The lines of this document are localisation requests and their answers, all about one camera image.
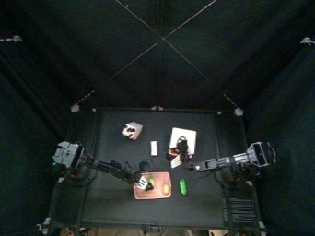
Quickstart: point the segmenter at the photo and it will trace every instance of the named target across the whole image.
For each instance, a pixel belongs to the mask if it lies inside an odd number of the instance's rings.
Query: green object
[[[184,181],[184,179],[180,179],[180,188],[182,188],[182,194],[183,194],[183,195],[187,195],[188,192],[187,192],[187,186],[186,186],[186,181]]]
[[[151,184],[152,184],[152,186],[154,186],[154,179],[152,179],[152,178],[150,179],[150,182],[151,182]]]

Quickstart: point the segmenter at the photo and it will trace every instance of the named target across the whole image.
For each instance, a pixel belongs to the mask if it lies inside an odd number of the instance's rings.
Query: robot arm
[[[234,155],[231,157],[224,157],[220,159],[211,159],[198,163],[191,161],[184,162],[184,168],[195,171],[210,171],[219,170],[228,166],[235,166],[240,163],[247,163],[256,167],[266,167],[270,164],[277,163],[277,153],[275,149],[271,147],[270,143],[254,143],[248,147],[246,153]]]
[[[152,190],[152,185],[142,176],[140,171],[127,171],[114,160],[110,163],[96,160],[78,144],[71,144],[67,141],[59,143],[54,159],[55,163],[66,165],[68,169],[79,171],[83,166],[87,166],[98,171],[111,173],[122,181],[135,184],[146,191]]]

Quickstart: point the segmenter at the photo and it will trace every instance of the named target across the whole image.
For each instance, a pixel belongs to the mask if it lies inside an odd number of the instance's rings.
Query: small cube
[[[130,139],[136,140],[142,130],[143,125],[136,122],[131,122],[124,125],[123,134],[130,137]]]

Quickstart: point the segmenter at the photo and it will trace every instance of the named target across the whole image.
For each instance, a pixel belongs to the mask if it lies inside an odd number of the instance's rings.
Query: black fabric enclosure
[[[242,108],[247,143],[278,154],[262,220],[274,235],[314,235],[314,22],[311,0],[0,1],[0,234],[38,234],[79,104]]]

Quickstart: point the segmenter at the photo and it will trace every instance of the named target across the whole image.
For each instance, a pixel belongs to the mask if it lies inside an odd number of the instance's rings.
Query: small toy
[[[180,179],[180,188],[182,188],[182,194],[187,195],[188,191],[187,191],[187,186],[186,186],[186,181],[184,179]]]

